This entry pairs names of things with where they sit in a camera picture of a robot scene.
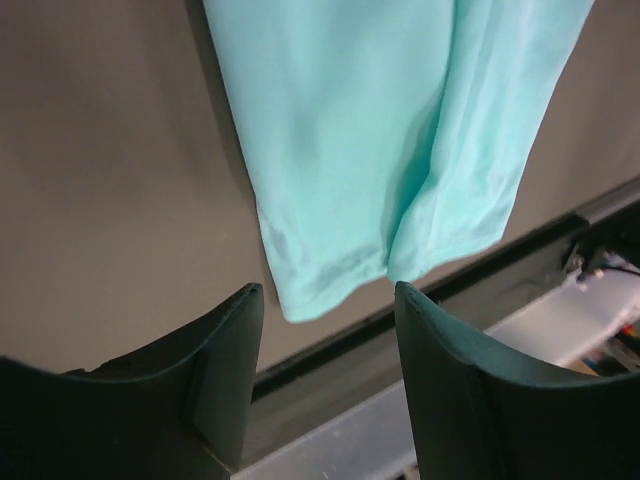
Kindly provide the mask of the teal t shirt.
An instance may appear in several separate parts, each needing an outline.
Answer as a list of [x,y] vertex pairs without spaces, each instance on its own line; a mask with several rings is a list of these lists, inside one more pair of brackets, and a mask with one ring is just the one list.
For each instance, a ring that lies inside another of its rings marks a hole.
[[591,7],[205,3],[288,321],[502,238]]

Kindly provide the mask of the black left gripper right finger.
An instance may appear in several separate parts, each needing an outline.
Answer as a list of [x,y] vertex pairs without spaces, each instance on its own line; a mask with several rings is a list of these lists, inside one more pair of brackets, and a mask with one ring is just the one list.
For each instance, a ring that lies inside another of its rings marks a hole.
[[635,479],[639,377],[523,354],[438,309],[403,303],[396,338],[424,479]]

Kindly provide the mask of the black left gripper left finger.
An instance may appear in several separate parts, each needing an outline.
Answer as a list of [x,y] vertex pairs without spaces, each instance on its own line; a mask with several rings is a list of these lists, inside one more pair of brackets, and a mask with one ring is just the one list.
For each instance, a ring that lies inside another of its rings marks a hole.
[[5,479],[228,479],[241,463],[264,318],[250,283],[92,371],[1,361]]

